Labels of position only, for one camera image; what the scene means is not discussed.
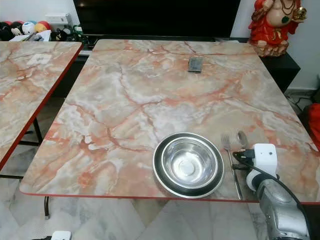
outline marble floor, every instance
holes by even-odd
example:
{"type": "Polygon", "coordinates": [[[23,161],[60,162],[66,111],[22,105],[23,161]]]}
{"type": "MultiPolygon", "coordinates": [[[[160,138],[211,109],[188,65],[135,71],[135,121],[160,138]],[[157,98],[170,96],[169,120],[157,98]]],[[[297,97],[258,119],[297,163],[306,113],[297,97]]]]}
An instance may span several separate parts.
{"type": "MultiPolygon", "coordinates": [[[[63,99],[51,98],[37,119],[48,131],[63,99]]],[[[34,134],[26,140],[36,140],[34,134]]],[[[23,175],[37,151],[18,146],[1,173],[23,175]]],[[[267,240],[265,217],[255,203],[190,200],[44,197],[19,192],[19,180],[0,178],[0,240],[33,240],[56,230],[73,240],[267,240]]]]}

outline statue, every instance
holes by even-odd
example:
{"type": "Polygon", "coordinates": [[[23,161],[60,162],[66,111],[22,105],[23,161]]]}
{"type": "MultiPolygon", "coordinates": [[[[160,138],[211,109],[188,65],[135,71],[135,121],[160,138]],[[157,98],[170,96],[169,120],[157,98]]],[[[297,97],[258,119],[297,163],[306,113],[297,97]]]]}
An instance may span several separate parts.
{"type": "Polygon", "coordinates": [[[248,42],[261,57],[283,55],[289,45],[288,33],[295,33],[306,13],[301,0],[256,0],[248,42]]]}

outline table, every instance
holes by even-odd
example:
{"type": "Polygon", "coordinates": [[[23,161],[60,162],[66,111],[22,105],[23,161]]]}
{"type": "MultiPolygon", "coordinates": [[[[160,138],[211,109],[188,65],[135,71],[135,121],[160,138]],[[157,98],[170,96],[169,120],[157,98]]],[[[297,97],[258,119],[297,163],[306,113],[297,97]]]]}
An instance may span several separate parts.
{"type": "MultiPolygon", "coordinates": [[[[20,191],[38,196],[176,198],[152,169],[153,151],[173,132],[212,141],[225,165],[206,201],[237,201],[221,134],[273,143],[280,179],[316,203],[319,153],[247,43],[99,40],[36,153],[20,191]],[[188,72],[203,57],[202,73],[188,72]]],[[[236,143],[233,150],[239,150],[236,143]]],[[[255,197],[238,172],[246,201],[255,197]]]]}
{"type": "Polygon", "coordinates": [[[0,170],[81,46],[80,42],[0,41],[0,170]]]}

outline power cord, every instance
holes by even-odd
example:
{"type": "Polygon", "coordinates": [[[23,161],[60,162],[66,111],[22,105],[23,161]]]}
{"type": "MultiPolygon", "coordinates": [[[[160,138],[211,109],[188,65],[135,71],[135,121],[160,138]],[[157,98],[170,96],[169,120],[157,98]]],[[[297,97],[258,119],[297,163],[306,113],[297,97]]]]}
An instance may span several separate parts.
{"type": "Polygon", "coordinates": [[[248,168],[250,169],[253,169],[253,170],[256,170],[258,171],[259,173],[261,174],[264,174],[266,175],[268,178],[274,180],[275,182],[277,182],[281,187],[283,187],[289,194],[290,196],[294,199],[294,201],[296,202],[296,206],[297,208],[302,212],[303,216],[304,216],[304,219],[305,219],[305,223],[306,223],[306,227],[308,229],[308,232],[309,232],[309,237],[310,239],[312,240],[312,232],[311,232],[311,226],[310,226],[310,222],[308,220],[308,217],[307,217],[307,213],[305,211],[305,209],[303,208],[301,202],[299,201],[299,199],[296,197],[296,195],[282,182],[280,181],[279,179],[277,179],[276,177],[272,176],[271,174],[261,170],[260,168],[258,167],[255,167],[249,163],[247,163],[245,160],[242,159],[241,157],[241,153],[243,152],[238,152],[238,151],[235,151],[232,153],[232,155],[234,156],[235,159],[237,159],[241,164],[243,165],[246,165],[248,168]]]}

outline television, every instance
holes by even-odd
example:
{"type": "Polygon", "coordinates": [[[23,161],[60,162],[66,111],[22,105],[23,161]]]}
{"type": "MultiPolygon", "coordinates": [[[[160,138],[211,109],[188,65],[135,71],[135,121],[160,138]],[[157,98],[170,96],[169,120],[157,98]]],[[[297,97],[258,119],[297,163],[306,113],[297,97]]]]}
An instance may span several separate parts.
{"type": "Polygon", "coordinates": [[[212,41],[228,38],[240,0],[73,0],[85,35],[212,41]]]}

